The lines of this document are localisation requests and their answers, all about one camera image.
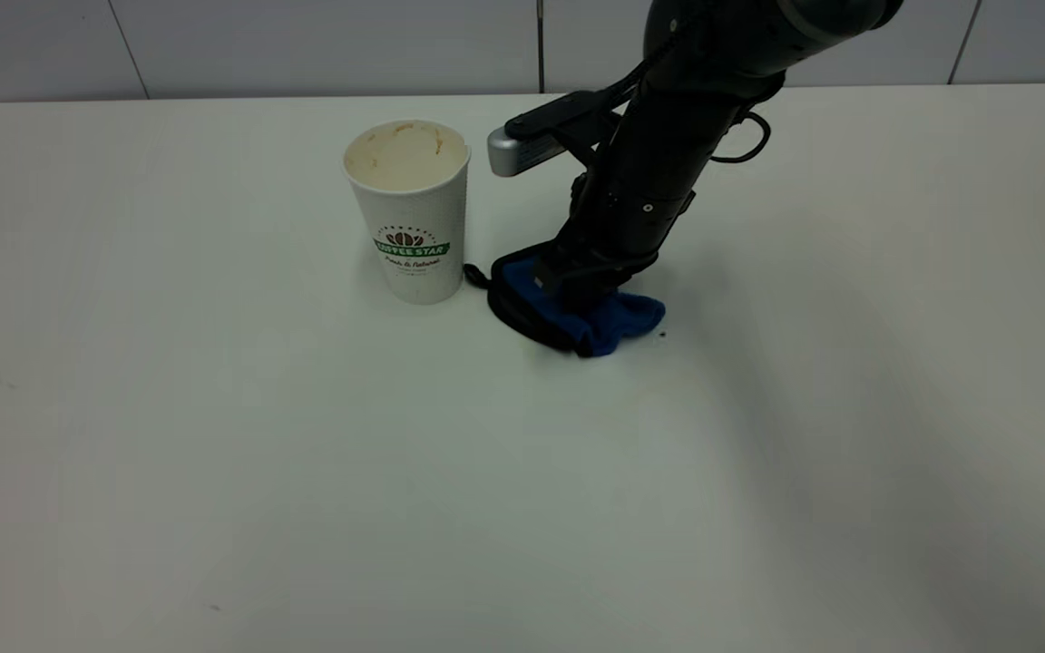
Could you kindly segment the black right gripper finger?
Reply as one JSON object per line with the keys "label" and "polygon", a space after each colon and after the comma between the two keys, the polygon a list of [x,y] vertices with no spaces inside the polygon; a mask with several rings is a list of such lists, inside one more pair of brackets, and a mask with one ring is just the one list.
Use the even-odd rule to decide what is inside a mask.
{"label": "black right gripper finger", "polygon": [[548,297],[562,297],[570,300],[583,291],[581,275],[583,266],[574,257],[564,255],[539,255],[533,263],[533,282]]}

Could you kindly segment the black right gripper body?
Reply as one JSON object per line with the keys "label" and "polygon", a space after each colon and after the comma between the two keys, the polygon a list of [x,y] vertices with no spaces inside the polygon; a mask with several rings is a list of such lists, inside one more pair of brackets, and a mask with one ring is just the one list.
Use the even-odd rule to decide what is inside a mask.
{"label": "black right gripper body", "polygon": [[568,219],[548,244],[548,255],[574,257],[583,277],[646,269],[696,193],[651,199],[618,179],[578,174],[570,190]]}

